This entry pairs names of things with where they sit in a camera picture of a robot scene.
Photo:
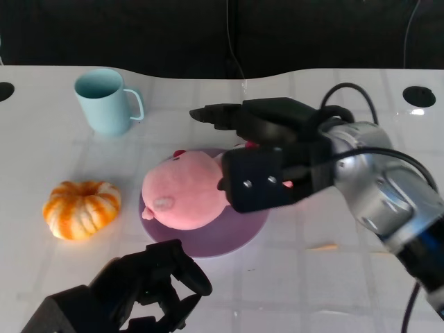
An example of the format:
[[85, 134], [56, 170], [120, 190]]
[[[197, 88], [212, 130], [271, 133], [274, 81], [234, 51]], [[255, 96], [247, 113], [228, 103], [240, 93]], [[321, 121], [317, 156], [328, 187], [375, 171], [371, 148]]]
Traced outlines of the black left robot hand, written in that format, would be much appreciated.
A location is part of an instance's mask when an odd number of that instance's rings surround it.
[[212, 285], [178, 239], [151, 244], [138, 253], [109, 262], [89, 285], [106, 316], [121, 332], [134, 304], [157, 303], [164, 315], [129, 320], [125, 332], [175, 332]]

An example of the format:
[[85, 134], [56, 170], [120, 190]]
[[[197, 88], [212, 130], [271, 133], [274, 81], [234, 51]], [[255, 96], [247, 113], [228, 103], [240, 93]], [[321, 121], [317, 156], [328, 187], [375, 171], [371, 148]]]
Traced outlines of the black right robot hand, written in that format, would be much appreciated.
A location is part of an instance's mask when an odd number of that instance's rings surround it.
[[334, 184], [332, 143], [318, 131], [321, 112], [308, 105], [290, 98], [253, 99], [189, 114], [254, 144], [222, 157], [218, 188], [239, 212], [290, 205]]

